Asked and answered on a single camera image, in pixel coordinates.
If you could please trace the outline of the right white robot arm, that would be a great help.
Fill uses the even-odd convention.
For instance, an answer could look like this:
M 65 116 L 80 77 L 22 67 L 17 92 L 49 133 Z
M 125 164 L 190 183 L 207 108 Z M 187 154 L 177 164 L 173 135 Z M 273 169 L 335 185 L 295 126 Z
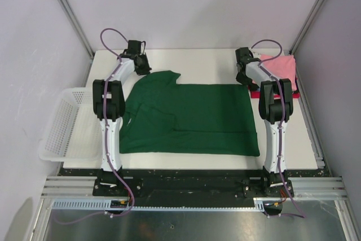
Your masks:
M 281 186 L 288 187 L 285 132 L 293 114 L 292 83 L 270 72 L 247 47 L 236 49 L 235 55 L 237 82 L 245 86 L 252 83 L 259 86 L 258 111 L 266 128 L 266 158 L 260 189 L 264 195 L 274 196 Z

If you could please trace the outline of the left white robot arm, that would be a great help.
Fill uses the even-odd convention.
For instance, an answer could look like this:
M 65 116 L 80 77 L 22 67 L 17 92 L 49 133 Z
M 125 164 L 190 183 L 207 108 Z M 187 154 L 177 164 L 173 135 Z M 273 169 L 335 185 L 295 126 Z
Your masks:
M 146 41 L 129 40 L 127 48 L 117 56 L 118 64 L 103 80 L 93 81 L 93 110 L 102 131 L 102 164 L 98 177 L 99 186 L 114 196 L 124 191 L 125 183 L 118 178 L 122 168 L 120 157 L 120 127 L 125 114 L 123 84 L 133 73 L 150 74 L 145 53 Z

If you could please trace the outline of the green t shirt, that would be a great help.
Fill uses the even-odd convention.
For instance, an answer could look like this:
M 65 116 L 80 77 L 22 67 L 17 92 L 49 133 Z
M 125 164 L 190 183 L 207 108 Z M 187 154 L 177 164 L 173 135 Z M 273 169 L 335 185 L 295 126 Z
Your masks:
M 120 129 L 120 153 L 258 157 L 248 89 L 238 84 L 178 84 L 180 76 L 154 72 L 134 84 Z

